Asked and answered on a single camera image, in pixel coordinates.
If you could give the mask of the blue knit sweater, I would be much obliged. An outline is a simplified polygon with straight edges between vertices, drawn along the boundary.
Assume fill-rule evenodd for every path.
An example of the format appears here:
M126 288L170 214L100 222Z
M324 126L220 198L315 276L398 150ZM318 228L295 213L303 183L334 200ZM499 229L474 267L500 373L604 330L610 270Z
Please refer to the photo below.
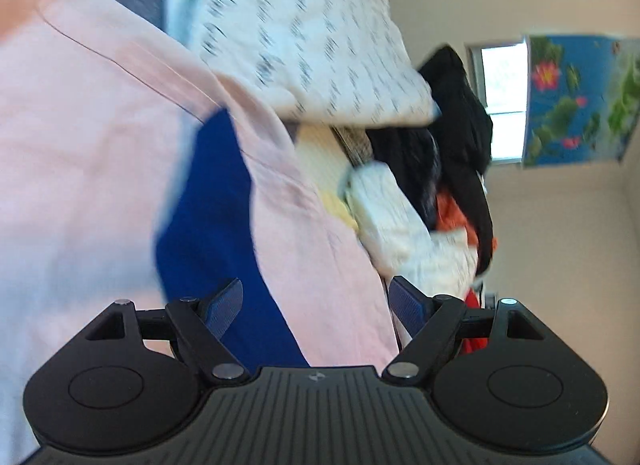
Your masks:
M306 367L258 268L250 194L252 179L230 114L222 108L195 136L181 195L156 243L157 272L170 301L201 299L238 279L242 308L222 343L250 373L259 367Z

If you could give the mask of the white puffer jacket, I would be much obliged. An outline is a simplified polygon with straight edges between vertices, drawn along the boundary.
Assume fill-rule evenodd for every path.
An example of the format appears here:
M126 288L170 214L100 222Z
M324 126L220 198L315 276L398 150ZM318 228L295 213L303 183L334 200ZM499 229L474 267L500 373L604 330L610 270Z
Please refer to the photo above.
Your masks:
M405 277L424 295L459 298L457 257L427 230L384 162L353 169L345 197L360 243L386 281Z

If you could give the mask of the orange garment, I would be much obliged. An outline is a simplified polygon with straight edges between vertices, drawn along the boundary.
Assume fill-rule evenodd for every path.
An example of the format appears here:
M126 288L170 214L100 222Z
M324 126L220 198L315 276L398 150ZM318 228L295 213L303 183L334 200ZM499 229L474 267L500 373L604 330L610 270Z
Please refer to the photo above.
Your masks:
M480 263L480 238L471 221L463 214L454 196L446 188L436 195L437 219L436 239L457 257L457 266L462 271L458 278L456 295L466 307L480 307L480 293L473 287L474 263Z

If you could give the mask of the black garment by window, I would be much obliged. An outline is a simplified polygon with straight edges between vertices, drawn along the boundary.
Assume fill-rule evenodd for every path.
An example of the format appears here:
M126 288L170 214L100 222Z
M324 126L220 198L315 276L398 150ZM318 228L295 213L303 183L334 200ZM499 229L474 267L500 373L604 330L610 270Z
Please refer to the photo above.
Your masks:
M477 236L484 273L494 253L494 227L480 178L491 162L492 121L473 92L460 56L448 44L420 67L439 109L427 126L368 129L373 158L384 162L428 229L436 225L440 188L447 190Z

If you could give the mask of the pink bed sheet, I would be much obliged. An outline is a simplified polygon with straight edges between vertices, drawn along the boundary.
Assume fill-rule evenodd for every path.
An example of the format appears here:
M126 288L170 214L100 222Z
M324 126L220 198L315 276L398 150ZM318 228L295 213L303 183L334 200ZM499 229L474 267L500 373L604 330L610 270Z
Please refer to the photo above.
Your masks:
M115 0L1 0L1 459L35 450L32 373L120 297L162 302L153 237L194 134L230 110L259 269L316 367L385 367L380 277L276 114Z

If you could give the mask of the window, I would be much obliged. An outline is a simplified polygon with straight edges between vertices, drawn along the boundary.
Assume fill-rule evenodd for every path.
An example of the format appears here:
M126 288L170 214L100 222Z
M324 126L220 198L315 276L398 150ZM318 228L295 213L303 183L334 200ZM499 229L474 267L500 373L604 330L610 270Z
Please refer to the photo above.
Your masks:
M526 41L469 47L469 61L473 88L492 121L492 160L521 162L528 98Z

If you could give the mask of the lotus print roller blind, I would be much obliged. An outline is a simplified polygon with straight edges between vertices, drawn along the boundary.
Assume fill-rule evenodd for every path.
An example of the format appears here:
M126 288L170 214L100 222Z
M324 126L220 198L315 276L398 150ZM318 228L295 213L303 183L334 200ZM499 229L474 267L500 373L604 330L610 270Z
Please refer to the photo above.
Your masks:
M639 40L527 38L523 165L621 162L639 122Z

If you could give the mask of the white script-print quilt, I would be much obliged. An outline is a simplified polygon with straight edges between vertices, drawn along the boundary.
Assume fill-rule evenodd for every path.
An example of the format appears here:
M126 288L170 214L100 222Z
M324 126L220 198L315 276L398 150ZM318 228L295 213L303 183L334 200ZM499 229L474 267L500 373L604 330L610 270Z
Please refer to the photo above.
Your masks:
M165 30L283 119L422 126L437 107L388 0L165 0Z

